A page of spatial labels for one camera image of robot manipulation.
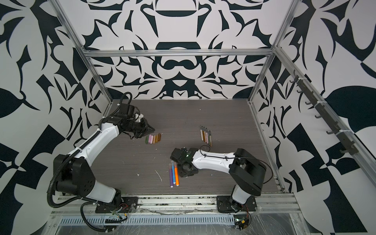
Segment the purple marker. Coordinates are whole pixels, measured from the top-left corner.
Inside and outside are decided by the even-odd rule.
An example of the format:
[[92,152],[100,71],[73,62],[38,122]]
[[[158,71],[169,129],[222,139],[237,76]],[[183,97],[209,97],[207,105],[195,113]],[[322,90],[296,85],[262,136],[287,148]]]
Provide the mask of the purple marker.
[[173,172],[172,172],[172,164],[169,164],[169,183],[170,187],[173,188]]

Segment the tan pen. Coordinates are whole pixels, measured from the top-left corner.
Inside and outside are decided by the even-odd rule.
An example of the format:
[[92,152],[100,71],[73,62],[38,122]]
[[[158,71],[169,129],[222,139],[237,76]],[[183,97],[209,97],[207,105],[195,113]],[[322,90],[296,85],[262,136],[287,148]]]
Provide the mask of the tan pen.
[[203,127],[203,134],[204,134],[204,141],[205,141],[205,143],[207,144],[208,143],[208,137],[207,137],[207,132],[206,132],[206,128],[205,127]]

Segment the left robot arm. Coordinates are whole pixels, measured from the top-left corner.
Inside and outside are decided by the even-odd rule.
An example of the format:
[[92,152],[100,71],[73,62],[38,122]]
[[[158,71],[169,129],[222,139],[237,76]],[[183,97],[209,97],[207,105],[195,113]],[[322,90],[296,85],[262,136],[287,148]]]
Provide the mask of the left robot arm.
[[121,193],[96,180],[91,166],[103,149],[119,134],[131,139],[150,135],[155,129],[143,115],[135,118],[108,116],[99,122],[97,131],[67,155],[58,155],[53,162],[53,177],[47,191],[52,208],[62,207],[75,200],[119,205]]

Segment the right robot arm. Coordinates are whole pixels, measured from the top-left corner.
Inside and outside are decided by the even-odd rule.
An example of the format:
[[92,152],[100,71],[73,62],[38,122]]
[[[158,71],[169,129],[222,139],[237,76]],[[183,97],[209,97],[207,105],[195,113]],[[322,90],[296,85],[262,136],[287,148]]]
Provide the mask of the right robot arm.
[[242,148],[230,153],[175,148],[170,159],[177,164],[180,177],[193,176],[204,169],[229,174],[236,183],[230,197],[235,204],[244,205],[250,197],[261,195],[266,164]]

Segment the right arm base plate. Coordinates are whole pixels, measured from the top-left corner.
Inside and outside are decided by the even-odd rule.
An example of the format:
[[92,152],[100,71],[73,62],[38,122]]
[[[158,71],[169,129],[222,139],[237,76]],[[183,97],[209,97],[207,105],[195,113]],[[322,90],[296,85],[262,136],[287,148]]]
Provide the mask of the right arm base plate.
[[220,213],[254,212],[257,207],[254,196],[250,196],[245,204],[240,204],[231,196],[217,196],[216,205]]

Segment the orange marker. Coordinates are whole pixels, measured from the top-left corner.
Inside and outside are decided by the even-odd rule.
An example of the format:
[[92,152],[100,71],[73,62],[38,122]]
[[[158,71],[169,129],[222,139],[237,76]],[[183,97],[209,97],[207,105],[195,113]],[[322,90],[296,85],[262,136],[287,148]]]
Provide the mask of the orange marker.
[[178,187],[180,185],[180,183],[179,183],[177,163],[174,163],[174,175],[175,175],[175,185]]

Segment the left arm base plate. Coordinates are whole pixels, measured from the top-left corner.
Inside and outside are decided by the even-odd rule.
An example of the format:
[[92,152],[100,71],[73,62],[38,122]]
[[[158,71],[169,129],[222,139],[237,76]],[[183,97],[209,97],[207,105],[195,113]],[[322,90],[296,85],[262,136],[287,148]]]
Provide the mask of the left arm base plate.
[[98,203],[95,213],[111,213],[114,210],[118,213],[132,212],[138,206],[138,199],[136,196],[126,196],[116,198],[112,203]]

